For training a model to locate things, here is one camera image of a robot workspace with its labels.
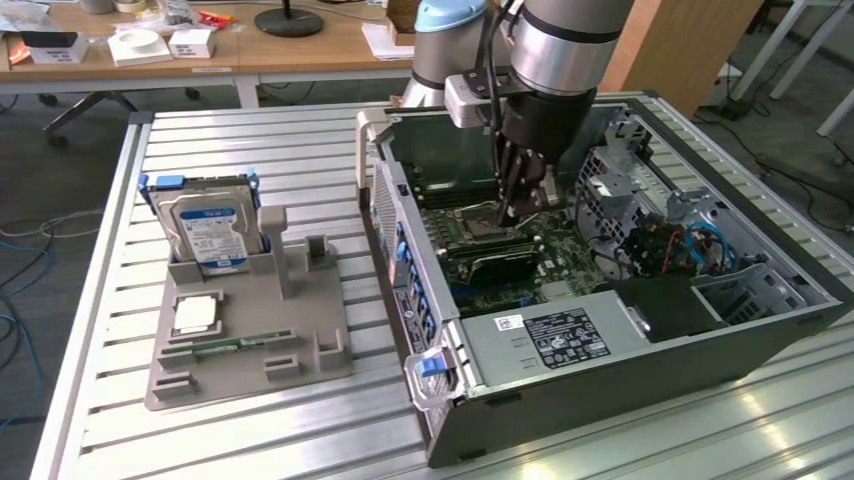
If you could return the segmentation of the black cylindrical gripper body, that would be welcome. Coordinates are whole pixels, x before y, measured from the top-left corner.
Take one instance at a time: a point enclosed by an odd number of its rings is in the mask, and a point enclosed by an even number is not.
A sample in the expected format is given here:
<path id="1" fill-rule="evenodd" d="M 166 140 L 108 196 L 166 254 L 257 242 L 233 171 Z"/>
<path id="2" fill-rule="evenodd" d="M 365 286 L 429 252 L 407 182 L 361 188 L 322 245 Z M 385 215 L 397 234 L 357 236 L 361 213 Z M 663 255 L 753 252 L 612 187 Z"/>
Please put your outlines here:
<path id="1" fill-rule="evenodd" d="M 595 88 L 579 95 L 529 92 L 508 97 L 497 139 L 497 155 L 531 150 L 556 165 L 572 145 L 596 97 Z"/>

